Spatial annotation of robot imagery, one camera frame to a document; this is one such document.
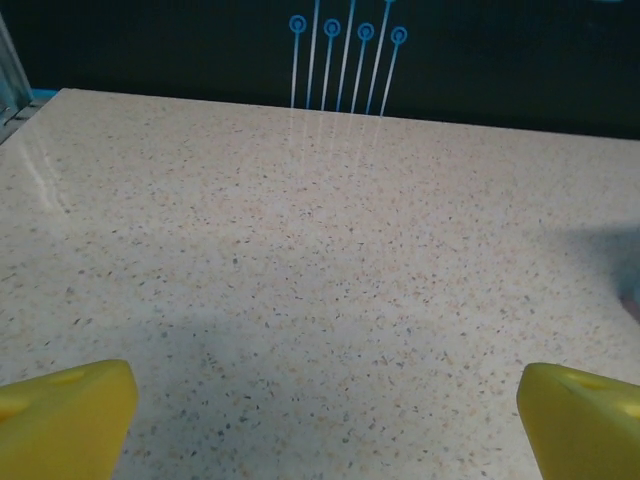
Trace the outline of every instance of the white quartz countertop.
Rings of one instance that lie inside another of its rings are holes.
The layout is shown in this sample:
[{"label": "white quartz countertop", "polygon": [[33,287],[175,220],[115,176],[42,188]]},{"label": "white quartz countertop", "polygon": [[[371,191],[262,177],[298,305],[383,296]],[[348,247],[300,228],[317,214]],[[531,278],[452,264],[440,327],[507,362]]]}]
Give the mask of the white quartz countertop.
[{"label": "white quartz countertop", "polygon": [[117,480],[537,480],[527,363],[640,383],[636,142],[65,90],[0,208],[0,382],[128,360]]}]

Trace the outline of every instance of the blue line graphic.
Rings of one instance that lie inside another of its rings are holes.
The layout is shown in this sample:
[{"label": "blue line graphic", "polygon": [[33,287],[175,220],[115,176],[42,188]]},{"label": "blue line graphic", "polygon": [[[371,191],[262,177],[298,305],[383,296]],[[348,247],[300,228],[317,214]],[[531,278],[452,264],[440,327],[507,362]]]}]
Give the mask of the blue line graphic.
[{"label": "blue line graphic", "polygon": [[302,15],[294,15],[289,19],[289,28],[295,35],[293,41],[293,71],[291,72],[291,108],[296,103],[296,78],[298,77],[298,46],[300,34],[307,29],[307,20]]},{"label": "blue line graphic", "polygon": [[333,39],[340,35],[340,22],[335,18],[330,18],[324,22],[324,33],[329,37],[327,45],[327,61],[324,64],[324,83],[322,85],[322,106],[320,110],[324,111],[324,103],[327,99],[327,82],[329,80],[329,66],[331,64],[331,51],[333,50]]},{"label": "blue line graphic", "polygon": [[396,66],[396,57],[398,56],[398,48],[407,41],[407,29],[404,27],[395,27],[391,30],[391,42],[393,42],[393,55],[391,56],[391,65],[389,65],[389,75],[387,75],[387,84],[384,87],[384,97],[382,97],[382,107],[380,107],[380,116],[384,115],[384,107],[387,105],[387,96],[389,95],[389,85],[393,76],[393,69]]},{"label": "blue line graphic", "polygon": [[336,102],[336,112],[340,111],[340,101],[342,100],[342,86],[344,85],[344,73],[347,69],[347,55],[349,54],[349,41],[351,40],[351,27],[353,26],[353,15],[356,11],[356,0],[351,0],[349,10],[349,21],[347,22],[347,38],[344,40],[344,52],[342,52],[342,70],[340,71],[340,85],[338,86],[338,101]]},{"label": "blue line graphic", "polygon": [[382,51],[382,42],[384,41],[384,34],[387,30],[387,20],[389,19],[389,12],[391,11],[391,4],[396,0],[384,0],[387,6],[384,9],[384,17],[382,19],[382,28],[380,30],[380,39],[378,40],[378,51],[376,52],[376,61],[373,64],[373,74],[371,75],[371,86],[369,87],[369,98],[367,99],[367,110],[365,113],[369,115],[369,108],[371,107],[371,97],[373,97],[373,88],[376,85],[376,76],[378,75],[378,64],[380,63],[380,52]]},{"label": "blue line graphic", "polygon": [[356,72],[356,83],[353,86],[353,98],[351,99],[351,113],[356,108],[356,99],[358,98],[358,88],[360,87],[360,74],[362,73],[362,62],[364,61],[364,51],[367,48],[367,42],[373,38],[375,30],[370,23],[362,23],[358,27],[358,38],[362,41],[360,47],[360,59],[358,60],[358,70]]},{"label": "blue line graphic", "polygon": [[311,50],[309,54],[309,79],[307,80],[307,109],[311,105],[311,82],[313,81],[313,62],[316,56],[316,36],[318,34],[318,14],[320,13],[320,0],[316,0],[313,9],[313,30],[311,31]]}]

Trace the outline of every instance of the speckled countertop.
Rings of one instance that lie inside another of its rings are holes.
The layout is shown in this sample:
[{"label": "speckled countertop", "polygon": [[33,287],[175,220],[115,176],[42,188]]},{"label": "speckled countertop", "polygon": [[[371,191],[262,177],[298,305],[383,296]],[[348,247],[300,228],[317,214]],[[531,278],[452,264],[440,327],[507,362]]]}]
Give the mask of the speckled countertop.
[{"label": "speckled countertop", "polygon": [[0,147],[0,381],[129,360],[118,480],[538,479],[525,364],[640,383],[639,157],[63,91]]}]

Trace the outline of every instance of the dark wall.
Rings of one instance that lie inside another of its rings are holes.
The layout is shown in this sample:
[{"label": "dark wall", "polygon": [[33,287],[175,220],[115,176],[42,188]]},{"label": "dark wall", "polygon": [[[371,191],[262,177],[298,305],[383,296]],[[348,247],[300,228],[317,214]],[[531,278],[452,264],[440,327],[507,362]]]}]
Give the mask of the dark wall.
[{"label": "dark wall", "polygon": [[[300,14],[296,106],[306,104],[315,0],[141,2],[21,0],[0,9],[34,87],[90,89],[289,106]],[[334,110],[351,0],[321,0],[311,108]],[[341,110],[350,110],[370,22],[356,112],[368,103],[385,0],[358,0]],[[639,2],[397,0],[383,43],[370,113],[378,115],[398,46],[385,115],[640,138]]]}]

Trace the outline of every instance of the blue circle icon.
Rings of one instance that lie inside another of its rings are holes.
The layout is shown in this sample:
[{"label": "blue circle icon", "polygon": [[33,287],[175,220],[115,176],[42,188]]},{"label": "blue circle icon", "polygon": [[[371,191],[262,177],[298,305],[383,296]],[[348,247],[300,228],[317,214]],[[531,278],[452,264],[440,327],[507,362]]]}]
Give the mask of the blue circle icon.
[{"label": "blue circle icon", "polygon": [[294,15],[289,19],[289,28],[298,35],[307,29],[307,20],[302,15]]},{"label": "blue circle icon", "polygon": [[395,45],[402,45],[404,42],[407,41],[407,36],[409,34],[407,33],[407,29],[404,27],[395,27],[393,30],[391,30],[391,41],[395,44]]},{"label": "blue circle icon", "polygon": [[330,18],[324,22],[324,33],[330,38],[340,35],[340,22],[335,18]]},{"label": "blue circle icon", "polygon": [[365,22],[358,27],[358,38],[363,42],[371,40],[374,33],[375,30],[373,28],[373,25],[371,25],[370,23]]}]

